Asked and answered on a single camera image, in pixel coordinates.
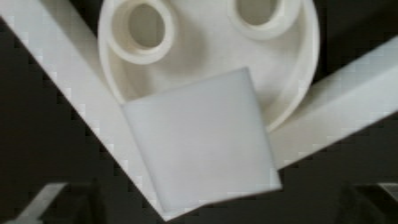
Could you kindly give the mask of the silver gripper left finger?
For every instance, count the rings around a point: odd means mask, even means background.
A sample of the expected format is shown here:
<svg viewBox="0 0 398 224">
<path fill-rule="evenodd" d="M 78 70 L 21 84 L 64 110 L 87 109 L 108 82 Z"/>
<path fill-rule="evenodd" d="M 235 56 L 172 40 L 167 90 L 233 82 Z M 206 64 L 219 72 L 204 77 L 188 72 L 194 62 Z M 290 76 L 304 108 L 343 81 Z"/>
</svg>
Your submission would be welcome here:
<svg viewBox="0 0 398 224">
<path fill-rule="evenodd" d="M 16 219 L 11 224 L 44 224 L 41 216 L 48 210 L 50 204 L 60 194 L 68 183 L 50 183 L 44 185 Z"/>
</svg>

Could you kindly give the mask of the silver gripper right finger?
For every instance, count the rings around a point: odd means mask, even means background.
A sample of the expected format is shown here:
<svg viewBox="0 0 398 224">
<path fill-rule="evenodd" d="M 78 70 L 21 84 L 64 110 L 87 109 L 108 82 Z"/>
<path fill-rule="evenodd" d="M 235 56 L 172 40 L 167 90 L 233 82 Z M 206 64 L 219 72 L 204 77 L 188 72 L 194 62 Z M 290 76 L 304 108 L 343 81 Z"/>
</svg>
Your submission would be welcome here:
<svg viewBox="0 0 398 224">
<path fill-rule="evenodd" d="M 362 224 L 398 224 L 398 183 L 384 182 L 357 187 Z"/>
</svg>

